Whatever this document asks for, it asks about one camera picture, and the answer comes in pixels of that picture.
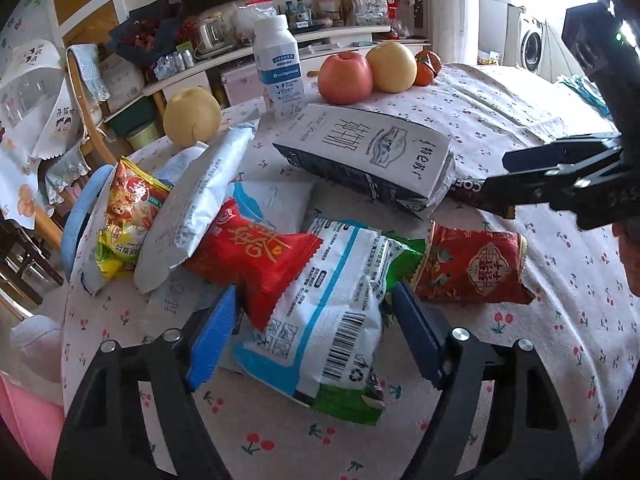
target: person's arm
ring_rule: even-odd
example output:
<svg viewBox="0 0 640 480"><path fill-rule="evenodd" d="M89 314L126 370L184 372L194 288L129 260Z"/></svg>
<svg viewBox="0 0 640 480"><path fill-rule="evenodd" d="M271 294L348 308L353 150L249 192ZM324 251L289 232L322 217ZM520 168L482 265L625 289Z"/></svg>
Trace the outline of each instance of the person's arm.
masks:
<svg viewBox="0 0 640 480"><path fill-rule="evenodd" d="M626 234L625 225L616 222L612 225L613 235L618 239L618 254L625 266L626 280L629 289L640 296L640 244L635 244Z"/></svg>

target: barcode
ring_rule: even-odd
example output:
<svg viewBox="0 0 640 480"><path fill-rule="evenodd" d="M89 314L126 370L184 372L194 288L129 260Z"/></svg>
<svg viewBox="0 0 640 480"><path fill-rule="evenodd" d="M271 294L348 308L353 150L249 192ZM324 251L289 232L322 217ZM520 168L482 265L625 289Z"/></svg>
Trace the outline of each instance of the barcode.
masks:
<svg viewBox="0 0 640 480"><path fill-rule="evenodd" d="M366 314L363 312L345 312L335 333L334 342L329 348L329 355L322 369L322 376L339 381L342 372L349 362L349 357L356 344L360 328Z"/></svg>

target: bottle cap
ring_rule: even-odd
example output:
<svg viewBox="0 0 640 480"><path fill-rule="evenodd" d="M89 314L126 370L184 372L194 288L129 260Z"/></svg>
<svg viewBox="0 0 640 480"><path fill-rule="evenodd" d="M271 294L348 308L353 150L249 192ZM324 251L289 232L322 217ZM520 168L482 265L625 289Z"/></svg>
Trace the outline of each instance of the bottle cap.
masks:
<svg viewBox="0 0 640 480"><path fill-rule="evenodd" d="M277 16L268 16L255 22L255 35L264 34L265 32L277 32L280 30L288 30L289 22L284 14Z"/></svg>

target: snack package with red design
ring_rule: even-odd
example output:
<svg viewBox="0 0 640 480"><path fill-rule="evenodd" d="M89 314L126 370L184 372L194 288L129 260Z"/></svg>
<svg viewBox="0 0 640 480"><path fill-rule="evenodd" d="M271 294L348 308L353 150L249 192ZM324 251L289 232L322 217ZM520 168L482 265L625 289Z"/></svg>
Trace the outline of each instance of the snack package with red design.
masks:
<svg viewBox="0 0 640 480"><path fill-rule="evenodd" d="M423 300L529 304L520 281L527 256L521 234L465 231L433 224L429 255L416 293Z"/></svg>
<svg viewBox="0 0 640 480"><path fill-rule="evenodd" d="M218 285L240 285L247 316L263 331L276 302L321 244L312 234L281 235L244 218L230 198L183 265Z"/></svg>
<svg viewBox="0 0 640 480"><path fill-rule="evenodd" d="M95 261L105 280L136 265L142 242L170 191L128 158L120 159L95 247Z"/></svg>

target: blue gripper pad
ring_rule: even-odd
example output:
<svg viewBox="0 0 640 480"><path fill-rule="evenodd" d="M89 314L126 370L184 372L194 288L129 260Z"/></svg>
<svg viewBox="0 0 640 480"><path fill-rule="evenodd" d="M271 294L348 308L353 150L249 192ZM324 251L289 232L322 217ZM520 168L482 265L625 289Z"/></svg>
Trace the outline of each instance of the blue gripper pad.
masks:
<svg viewBox="0 0 640 480"><path fill-rule="evenodd" d="M236 288L230 286L191 346L191 364L186 381L194 391L213 375L220 354L236 325Z"/></svg>
<svg viewBox="0 0 640 480"><path fill-rule="evenodd" d="M391 289L391 303L420 375L434 386L439 384L445 377L441 353L450 331L447 319L423 304L404 280Z"/></svg>

